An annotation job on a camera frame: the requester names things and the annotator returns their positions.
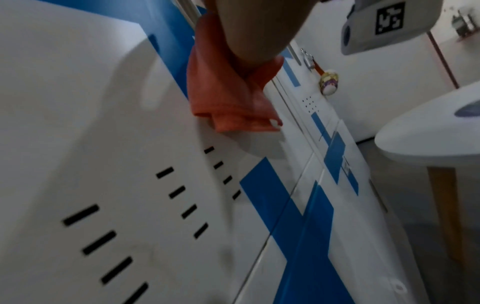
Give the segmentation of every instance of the round table top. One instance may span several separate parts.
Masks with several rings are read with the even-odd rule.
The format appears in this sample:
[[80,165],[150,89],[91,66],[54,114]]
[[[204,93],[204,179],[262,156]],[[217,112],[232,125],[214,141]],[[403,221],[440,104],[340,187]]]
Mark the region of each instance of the round table top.
[[425,166],[480,164],[480,82],[395,118],[375,137],[390,159]]

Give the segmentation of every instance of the black slot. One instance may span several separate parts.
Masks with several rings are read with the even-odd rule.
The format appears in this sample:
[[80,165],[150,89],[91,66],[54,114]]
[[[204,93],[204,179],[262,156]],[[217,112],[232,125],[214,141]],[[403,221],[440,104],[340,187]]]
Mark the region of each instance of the black slot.
[[89,255],[90,253],[102,247],[107,242],[111,241],[116,236],[117,234],[115,233],[115,231],[112,230],[109,233],[102,236],[101,238],[99,238],[98,240],[96,240],[95,242],[93,242],[92,244],[85,247],[82,251],[85,255]]
[[202,233],[204,233],[205,230],[206,230],[208,227],[209,227],[209,224],[208,224],[208,223],[203,224],[203,226],[200,227],[200,229],[199,229],[197,232],[195,232],[195,234],[193,235],[193,236],[195,237],[195,239],[199,238],[199,237],[202,235]]
[[228,184],[229,181],[232,180],[232,176],[230,175],[229,177],[227,177],[224,181],[223,181],[223,184],[226,185]]
[[166,176],[166,175],[169,175],[170,173],[172,173],[174,171],[174,168],[173,167],[170,167],[170,168],[167,168],[165,169],[164,171],[162,172],[159,172],[156,174],[156,177],[158,179],[161,179],[162,177]]
[[185,211],[184,213],[181,214],[181,216],[183,217],[183,219],[186,219],[187,216],[189,216],[192,212],[194,212],[195,210],[197,209],[197,205],[196,204],[193,204],[192,207],[190,207],[187,211]]
[[224,162],[220,161],[218,164],[216,164],[215,166],[213,166],[215,168],[215,170],[217,170],[218,168],[222,167],[224,164]]
[[205,149],[204,152],[205,152],[205,154],[209,154],[209,153],[210,153],[211,151],[213,151],[213,150],[215,150],[215,148],[214,148],[214,147],[210,147],[210,148],[208,148],[208,149]]
[[120,264],[118,264],[114,269],[110,270],[106,275],[101,278],[101,282],[106,285],[114,277],[116,277],[120,272],[127,268],[134,260],[129,256],[124,259]]
[[87,216],[97,212],[98,210],[100,210],[99,206],[97,204],[95,205],[92,205],[90,207],[88,207],[87,209],[84,209],[70,217],[67,217],[66,219],[63,220],[63,224],[65,226],[70,226],[70,225],[73,225],[75,224],[76,222],[86,218]]
[[233,199],[236,199],[240,195],[241,191],[235,192],[235,194],[232,196]]
[[184,192],[185,191],[185,186],[182,186],[180,188],[178,188],[177,190],[175,190],[174,192],[170,193],[168,196],[170,198],[174,198],[176,197],[177,195],[179,195],[180,193]]
[[134,304],[148,288],[149,284],[143,283],[123,304]]

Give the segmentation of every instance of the orange cloth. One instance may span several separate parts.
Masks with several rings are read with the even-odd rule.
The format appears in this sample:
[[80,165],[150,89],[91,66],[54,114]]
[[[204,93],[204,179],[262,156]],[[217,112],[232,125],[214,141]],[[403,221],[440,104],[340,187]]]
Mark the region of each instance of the orange cloth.
[[186,88],[191,111],[209,117],[217,132],[278,131],[270,120],[283,125],[264,86],[278,73],[284,58],[277,56],[243,79],[231,65],[220,19],[207,13],[197,22],[195,45],[186,70]]

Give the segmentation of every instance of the wooden table leg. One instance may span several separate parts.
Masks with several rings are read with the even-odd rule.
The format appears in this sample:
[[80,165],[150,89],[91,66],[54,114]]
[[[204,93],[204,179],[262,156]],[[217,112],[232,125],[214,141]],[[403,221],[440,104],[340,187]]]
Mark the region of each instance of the wooden table leg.
[[462,224],[455,168],[427,169],[446,251],[451,259],[463,266]]

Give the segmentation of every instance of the white table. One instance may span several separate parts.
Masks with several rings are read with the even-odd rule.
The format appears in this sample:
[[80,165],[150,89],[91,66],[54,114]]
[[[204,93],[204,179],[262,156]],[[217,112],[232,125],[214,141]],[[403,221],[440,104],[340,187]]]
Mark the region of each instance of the white table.
[[375,137],[390,159],[428,167],[449,256],[463,264],[457,166],[480,163],[480,82],[395,118]]

